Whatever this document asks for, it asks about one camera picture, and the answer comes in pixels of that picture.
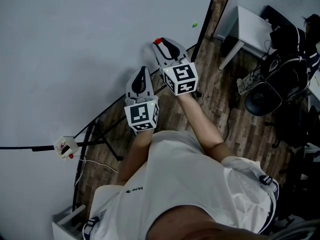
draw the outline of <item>wire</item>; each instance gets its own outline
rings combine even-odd
[[[159,92],[161,92],[164,88],[166,88],[167,87],[167,85],[165,84],[165,85],[163,85],[163,86],[161,86],[158,90],[156,90],[155,92],[154,92],[154,95],[156,95],[157,93],[159,93]]]
[[[270,43],[269,43],[269,48],[267,49],[267,47],[266,47],[266,42],[268,42],[268,41],[270,41]],[[263,45],[264,45],[264,48],[265,48],[265,50],[266,50],[267,53],[269,53],[269,51],[270,51],[271,43],[272,43],[271,40],[265,40],[265,41],[264,41],[264,44],[263,44]]]
[[[271,40],[265,40],[265,41],[264,41],[264,48],[265,48],[265,49],[267,49],[267,48],[266,48],[266,42],[267,42],[267,41],[271,41]],[[271,42],[270,42],[270,44],[269,44],[269,49],[268,49],[267,52],[260,58],[260,61],[259,61],[258,65],[255,67],[254,70],[252,70],[252,71],[250,72],[250,76],[251,76],[252,78],[255,76],[255,72],[256,72],[256,71],[258,70],[258,68],[260,67],[263,58],[269,53],[270,48],[271,48]],[[242,89],[241,91],[238,91],[238,95],[240,95],[240,93],[242,93],[242,92],[244,92],[246,89],[248,89],[248,88],[258,79],[258,77],[259,77],[260,75],[261,75],[261,72],[255,76],[255,78],[252,80],[252,82],[251,82],[249,85],[247,85],[246,88]]]
[[[229,115],[228,115],[228,118],[227,118],[227,120],[226,120],[227,132],[226,132],[226,136],[225,136],[225,138],[224,138],[224,142],[226,142],[226,140],[227,140],[227,138],[228,138],[228,136],[229,136],[229,119],[230,119],[230,115],[231,115],[231,110],[232,110],[232,109],[233,109],[233,107],[230,108],[230,110],[229,110]]]
[[[86,160],[85,158],[82,159],[79,159],[80,161],[84,161],[84,162],[92,162],[92,163],[95,163],[95,164],[98,164],[98,165],[101,165],[101,166],[105,166],[105,167],[108,167],[109,169],[111,169],[112,171],[114,171],[116,174],[118,174],[119,172],[115,169],[113,169],[111,166],[107,165],[107,164],[103,164],[103,163],[99,163],[97,161],[93,161],[93,160]]]
[[[81,176],[82,176],[82,174],[84,173],[84,170],[85,170],[85,166],[86,166],[86,159],[85,159],[85,158],[83,158],[83,160],[81,160],[81,161],[84,161],[84,164],[83,164],[83,167],[82,167],[82,170],[81,170],[80,176],[79,176],[79,178],[76,180],[76,182],[74,183],[73,188],[74,188],[74,187],[76,187],[76,185],[77,185],[77,184],[78,184],[78,182],[80,181]]]
[[[117,174],[119,173],[118,171],[116,171],[115,169],[113,169],[111,166],[109,166],[109,165],[107,165],[107,164],[99,163],[99,162],[93,161],[93,160],[87,160],[85,157],[84,157],[83,159],[79,159],[79,160],[80,160],[80,161],[83,161],[84,164],[83,164],[83,168],[82,168],[82,170],[81,170],[80,176],[79,176],[79,178],[76,180],[76,182],[74,183],[74,186],[73,186],[73,187],[75,187],[75,186],[79,183],[82,175],[84,174],[86,162],[91,162],[91,163],[95,163],[95,164],[98,164],[98,165],[101,165],[101,166],[105,166],[105,167],[108,167],[109,169],[111,169],[112,171],[114,171],[115,173],[117,173]]]
[[[83,227],[82,227],[82,237],[83,237],[83,239],[86,239],[86,237],[85,237],[85,227],[86,227],[86,225],[87,225],[87,223],[85,223],[83,225]]]

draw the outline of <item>marker cube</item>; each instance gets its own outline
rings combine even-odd
[[[124,107],[129,126],[136,132],[156,128],[159,107],[156,100]]]
[[[198,74],[193,62],[165,67],[162,69],[162,74],[165,84],[176,96],[197,89]]]
[[[74,155],[79,150],[79,146],[72,136],[62,136],[53,147],[57,155],[62,159],[67,158],[70,154]]]

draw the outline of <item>black backpack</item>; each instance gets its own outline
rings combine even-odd
[[[245,97],[249,113],[264,116],[276,110],[283,102],[292,102],[303,96],[309,86],[310,71],[305,55],[305,33],[297,28],[297,46],[278,49],[260,65],[264,81],[257,84]]]

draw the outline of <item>person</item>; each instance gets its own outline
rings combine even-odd
[[[282,54],[292,54],[296,51],[305,55],[309,68],[308,78],[313,77],[320,64],[320,55],[316,45],[320,42],[320,16],[313,14],[305,18],[305,32],[294,25],[286,25],[276,28],[270,33],[271,47]],[[236,81],[238,94],[243,95],[251,91],[258,83],[265,80],[260,67],[253,70],[245,78]]]
[[[138,132],[116,185],[102,186],[105,196],[93,201],[85,239],[266,238],[257,233],[275,196],[257,179],[265,176],[259,163],[234,156],[190,93],[176,98],[194,134]]]

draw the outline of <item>strap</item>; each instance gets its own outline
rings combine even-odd
[[[261,230],[259,231],[259,233],[264,231],[269,226],[269,224],[271,223],[272,219],[274,218],[275,213],[276,213],[276,205],[277,205],[276,195],[277,195],[277,197],[279,195],[279,191],[276,188],[276,184],[274,183],[273,180],[272,180],[272,184],[270,186],[267,186],[267,185],[261,185],[261,186],[268,193],[268,195],[269,195],[269,197],[271,199],[271,208],[270,208],[271,209],[271,213],[267,217],[266,222],[263,225],[263,227],[261,228]]]
[[[318,53],[316,52],[315,54],[311,55],[309,58],[313,58],[314,56],[316,56]]]
[[[99,222],[98,217],[93,217],[88,220],[88,222],[83,226],[82,236],[85,240],[90,240],[90,234],[94,226]]]
[[[266,186],[270,186],[273,182],[273,179],[269,175],[261,175],[259,177],[259,181]]]
[[[296,32],[298,33],[298,46],[297,46],[297,49],[298,49],[298,52],[299,52],[299,45],[300,45],[300,34],[299,34],[299,30],[297,27],[295,27],[296,29]]]
[[[314,64],[312,65],[312,67],[316,66],[319,61],[320,61],[320,57],[318,58],[318,60],[316,61],[316,63],[314,63]]]

